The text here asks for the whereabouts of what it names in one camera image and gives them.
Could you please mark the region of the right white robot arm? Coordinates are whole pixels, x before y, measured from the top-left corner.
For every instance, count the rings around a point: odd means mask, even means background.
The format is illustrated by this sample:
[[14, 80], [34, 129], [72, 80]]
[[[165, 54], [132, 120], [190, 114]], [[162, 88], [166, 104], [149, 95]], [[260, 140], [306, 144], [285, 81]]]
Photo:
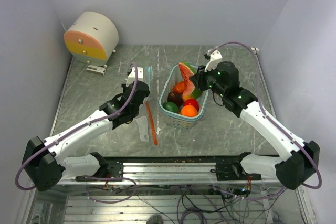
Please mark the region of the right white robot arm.
[[277, 178], [288, 189], [305, 185], [313, 174], [318, 175], [316, 189], [322, 185], [318, 171], [320, 147], [307, 142], [284, 128], [249, 90], [240, 86], [238, 69], [232, 62], [220, 62], [214, 69], [199, 66], [190, 80], [196, 88], [211, 90], [218, 95], [224, 107], [256, 129], [277, 151], [276, 157], [247, 154], [231, 167], [236, 179], [249, 174]]

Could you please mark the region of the watermelon slice toy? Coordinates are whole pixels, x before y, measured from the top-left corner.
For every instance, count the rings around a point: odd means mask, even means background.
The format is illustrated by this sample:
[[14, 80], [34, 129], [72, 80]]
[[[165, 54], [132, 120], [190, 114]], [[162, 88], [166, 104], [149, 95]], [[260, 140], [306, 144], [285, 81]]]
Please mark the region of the watermelon slice toy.
[[190, 64], [184, 63], [184, 62], [180, 62], [178, 66], [179, 66], [183, 81], [185, 82], [184, 91], [195, 89], [196, 87], [194, 83], [190, 80], [190, 77], [196, 74], [197, 69], [191, 66]]

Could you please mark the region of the green toy avocado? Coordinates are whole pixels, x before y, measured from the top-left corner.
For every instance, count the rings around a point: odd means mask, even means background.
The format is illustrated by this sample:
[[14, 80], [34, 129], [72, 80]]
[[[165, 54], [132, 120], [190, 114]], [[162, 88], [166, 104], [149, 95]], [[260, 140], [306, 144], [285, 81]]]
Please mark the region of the green toy avocado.
[[165, 102], [162, 104], [162, 107], [169, 112], [176, 114], [180, 113], [179, 107], [173, 102]]

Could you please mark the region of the clear zip top bag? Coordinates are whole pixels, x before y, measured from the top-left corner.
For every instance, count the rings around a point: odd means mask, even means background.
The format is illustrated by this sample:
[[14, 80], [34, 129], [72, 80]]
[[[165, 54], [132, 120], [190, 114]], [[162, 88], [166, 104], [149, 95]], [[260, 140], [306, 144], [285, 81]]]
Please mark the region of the clear zip top bag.
[[[143, 68], [143, 81], [146, 82], [151, 89], [153, 80], [152, 68], [146, 66]], [[139, 137], [142, 142], [152, 141], [155, 146], [158, 146], [158, 135], [154, 125], [153, 113], [148, 103], [148, 98], [145, 98], [144, 105], [141, 107], [139, 115], [135, 119], [138, 126]]]

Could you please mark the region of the light blue plastic basket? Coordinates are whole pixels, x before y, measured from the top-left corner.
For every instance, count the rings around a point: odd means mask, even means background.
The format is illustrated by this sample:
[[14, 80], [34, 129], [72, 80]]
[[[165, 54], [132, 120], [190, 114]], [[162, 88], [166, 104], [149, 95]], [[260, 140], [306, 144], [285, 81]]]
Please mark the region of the light blue plastic basket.
[[209, 91], [208, 90], [204, 91], [202, 95], [197, 99], [199, 103], [199, 107], [200, 107], [200, 110], [197, 116], [188, 117], [188, 116], [170, 112], [163, 107], [163, 104], [167, 101], [167, 96], [169, 92], [172, 91], [173, 86], [180, 81], [183, 81], [183, 78], [180, 74], [179, 64], [177, 63], [172, 67], [168, 75], [168, 78], [165, 82], [165, 85], [163, 87], [163, 90], [161, 94], [159, 95], [158, 102], [157, 102], [158, 108], [163, 114], [165, 123], [172, 125], [174, 127], [190, 129], [193, 127], [194, 123], [200, 120], [201, 117], [203, 116], [204, 111], [205, 111], [205, 103], [207, 101]]

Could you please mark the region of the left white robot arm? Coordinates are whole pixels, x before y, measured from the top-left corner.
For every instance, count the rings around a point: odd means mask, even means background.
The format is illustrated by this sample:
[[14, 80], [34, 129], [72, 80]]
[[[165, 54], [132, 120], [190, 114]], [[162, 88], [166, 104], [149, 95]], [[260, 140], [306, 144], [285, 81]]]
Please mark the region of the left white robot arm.
[[122, 93], [73, 127], [44, 140], [35, 136], [28, 141], [20, 170], [33, 182], [32, 188], [47, 191], [66, 177], [91, 176], [94, 180], [106, 177], [107, 164], [100, 154], [76, 158], [70, 154], [86, 141], [129, 124], [138, 116], [150, 94], [150, 86], [137, 81], [123, 84], [122, 89]]

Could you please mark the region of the green yellow toy mango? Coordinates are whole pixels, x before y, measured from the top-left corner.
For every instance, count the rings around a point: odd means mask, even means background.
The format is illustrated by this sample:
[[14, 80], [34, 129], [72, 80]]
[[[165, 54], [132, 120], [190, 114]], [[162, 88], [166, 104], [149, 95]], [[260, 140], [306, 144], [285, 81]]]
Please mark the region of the green yellow toy mango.
[[186, 90], [182, 93], [183, 101], [187, 101], [188, 99], [197, 100], [202, 95], [202, 91], [195, 88], [193, 90]]

